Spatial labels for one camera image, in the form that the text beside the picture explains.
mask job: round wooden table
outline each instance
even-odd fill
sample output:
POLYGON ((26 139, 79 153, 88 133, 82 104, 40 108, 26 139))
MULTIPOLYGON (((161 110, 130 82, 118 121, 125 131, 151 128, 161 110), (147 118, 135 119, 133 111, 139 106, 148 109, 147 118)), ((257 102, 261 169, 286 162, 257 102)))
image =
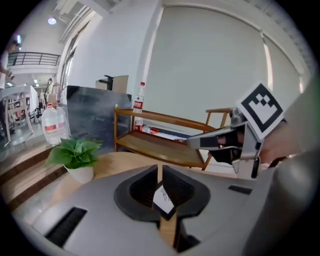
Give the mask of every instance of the round wooden table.
MULTIPOLYGON (((152 159, 140 154, 130 152, 113 152, 101 155, 99 161, 94 166, 94 180, 107 177, 110 175, 119 174, 131 169, 136 169, 144 166, 158 165, 158 182, 162 180, 162 166, 169 165, 166 162, 152 159)), ((195 172, 204 172, 200 168, 192 168, 195 172)), ((204 172, 208 175, 217 175, 223 177, 234 178, 232 174, 223 174, 217 172, 204 172)), ((70 174, 67 174, 65 178, 58 184, 50 202, 50 206, 53 206, 57 202, 69 197, 75 190, 81 187, 83 184, 75 180, 70 174)), ((176 214, 166 221, 164 218, 160 220, 159 232, 162 238, 170 245, 173 246, 176 233, 176 214)))

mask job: water bottle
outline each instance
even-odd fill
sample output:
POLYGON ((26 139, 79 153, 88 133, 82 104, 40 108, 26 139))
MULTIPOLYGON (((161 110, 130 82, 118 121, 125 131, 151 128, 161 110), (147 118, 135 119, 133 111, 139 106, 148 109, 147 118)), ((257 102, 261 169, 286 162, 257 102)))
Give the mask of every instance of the water bottle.
POLYGON ((61 139, 70 139, 69 135, 69 129, 67 125, 67 117, 62 109, 62 107, 59 107, 58 105, 56 106, 56 112, 58 116, 58 129, 59 129, 59 134, 61 139))
POLYGON ((42 130, 46 141, 50 145, 57 145, 61 142, 59 127, 58 127, 58 113, 48 103, 46 110, 42 114, 42 130))
MULTIPOLYGON (((135 96, 133 112, 134 113, 142 113, 142 109, 144 107, 145 100, 145 83, 140 83, 139 93, 135 96)), ((134 129, 138 131, 142 131, 142 126, 144 124, 144 119, 142 117, 136 116, 134 118, 134 129)))

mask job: white plant pot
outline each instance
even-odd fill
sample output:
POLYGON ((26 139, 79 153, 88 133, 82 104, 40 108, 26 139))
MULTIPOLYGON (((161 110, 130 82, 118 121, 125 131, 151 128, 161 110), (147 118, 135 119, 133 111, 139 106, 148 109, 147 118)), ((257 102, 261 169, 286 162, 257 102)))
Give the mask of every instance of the white plant pot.
POLYGON ((94 178, 94 168, 93 167, 81 167, 77 169, 69 169, 64 166, 66 170, 74 177, 78 182, 85 184, 94 178))

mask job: black metal railing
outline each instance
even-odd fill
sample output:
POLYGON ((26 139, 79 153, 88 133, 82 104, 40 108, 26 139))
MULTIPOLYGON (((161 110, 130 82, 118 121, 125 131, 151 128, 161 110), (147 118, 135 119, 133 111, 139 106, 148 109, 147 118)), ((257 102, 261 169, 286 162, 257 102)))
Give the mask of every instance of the black metal railing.
POLYGON ((14 52, 8 57, 8 66, 50 65, 56 66, 60 55, 43 52, 14 52))

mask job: stairs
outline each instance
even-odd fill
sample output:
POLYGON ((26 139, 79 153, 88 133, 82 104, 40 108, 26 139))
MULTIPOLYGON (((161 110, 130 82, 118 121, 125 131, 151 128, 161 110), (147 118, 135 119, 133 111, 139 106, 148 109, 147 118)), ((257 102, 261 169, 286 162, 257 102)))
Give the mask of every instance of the stairs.
POLYGON ((67 172, 63 165, 45 164, 50 151, 43 144, 0 164, 1 192, 10 211, 67 172))

